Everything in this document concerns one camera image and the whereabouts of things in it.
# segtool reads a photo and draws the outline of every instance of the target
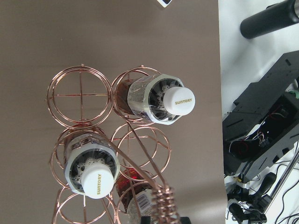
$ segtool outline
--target white bottle cap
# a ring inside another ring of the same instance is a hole
[[[163,103],[165,109],[174,115],[187,115],[195,106],[195,96],[185,87],[172,87],[166,90]]]
[[[107,165],[94,164],[83,171],[81,184],[86,196],[99,199],[112,191],[114,178]]]

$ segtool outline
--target plastic bottle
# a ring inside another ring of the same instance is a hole
[[[133,168],[127,169],[125,174],[133,179],[142,179],[142,177]],[[118,195],[121,196],[123,192],[130,188],[130,186],[130,180],[121,175],[116,182]],[[148,183],[142,183],[134,187],[134,192],[136,194],[137,204],[141,216],[150,216],[153,211],[151,195],[152,187]],[[121,202],[125,208],[125,212],[128,214],[129,223],[140,224],[141,218],[138,215],[138,210],[131,189],[125,194]]]
[[[64,145],[64,175],[71,190],[94,199],[108,195],[120,164],[104,134],[75,132]]]
[[[195,96],[180,79],[155,74],[120,82],[116,102],[122,112],[170,125],[193,110]]]

